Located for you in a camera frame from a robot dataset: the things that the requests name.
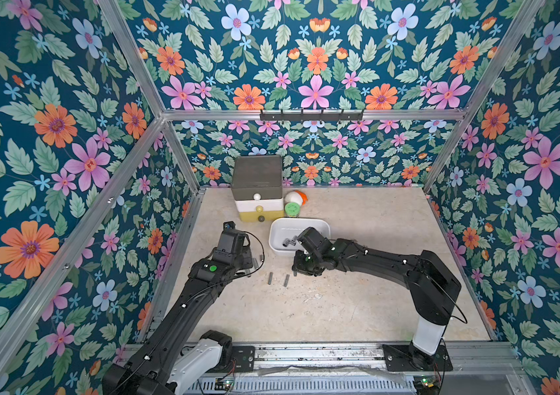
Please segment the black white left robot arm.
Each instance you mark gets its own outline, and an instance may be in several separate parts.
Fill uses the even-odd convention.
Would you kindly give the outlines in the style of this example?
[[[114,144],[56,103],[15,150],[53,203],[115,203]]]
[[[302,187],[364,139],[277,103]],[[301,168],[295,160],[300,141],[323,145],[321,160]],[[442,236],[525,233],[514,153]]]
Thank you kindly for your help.
[[[194,263],[183,290],[153,335],[123,366],[112,365],[102,379],[104,394],[174,394],[188,387],[170,382],[181,351],[225,287],[254,266],[254,234],[225,222],[218,244]]]

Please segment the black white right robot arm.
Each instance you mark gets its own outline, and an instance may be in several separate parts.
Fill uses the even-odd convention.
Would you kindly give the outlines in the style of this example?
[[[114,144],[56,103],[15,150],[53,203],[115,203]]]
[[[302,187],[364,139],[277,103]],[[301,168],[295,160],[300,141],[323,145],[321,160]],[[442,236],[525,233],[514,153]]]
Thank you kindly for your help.
[[[388,253],[354,240],[329,240],[313,227],[303,230],[296,242],[301,249],[294,256],[295,273],[312,277],[326,270],[363,273],[406,288],[418,314],[413,339],[404,350],[388,346],[384,352],[394,352],[393,359],[403,362],[396,371],[405,366],[418,371],[448,369],[438,351],[454,310],[459,308],[462,285],[435,253]]]

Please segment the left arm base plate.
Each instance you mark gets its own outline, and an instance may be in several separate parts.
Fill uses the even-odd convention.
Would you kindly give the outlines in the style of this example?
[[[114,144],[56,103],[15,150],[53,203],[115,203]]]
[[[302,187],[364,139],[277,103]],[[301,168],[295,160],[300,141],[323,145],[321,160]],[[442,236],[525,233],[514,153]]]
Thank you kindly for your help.
[[[227,355],[223,355],[219,364],[209,370],[212,374],[249,373],[255,367],[256,348],[253,346],[232,346]]]

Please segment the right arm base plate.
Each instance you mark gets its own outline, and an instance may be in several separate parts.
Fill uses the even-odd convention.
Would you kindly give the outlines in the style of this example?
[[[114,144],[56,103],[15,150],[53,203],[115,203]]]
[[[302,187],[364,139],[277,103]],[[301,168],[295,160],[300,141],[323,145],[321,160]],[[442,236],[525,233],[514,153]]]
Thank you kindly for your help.
[[[381,348],[388,372],[451,372],[453,370],[451,357],[443,339],[433,355],[420,351],[412,342],[400,345],[382,344]]]

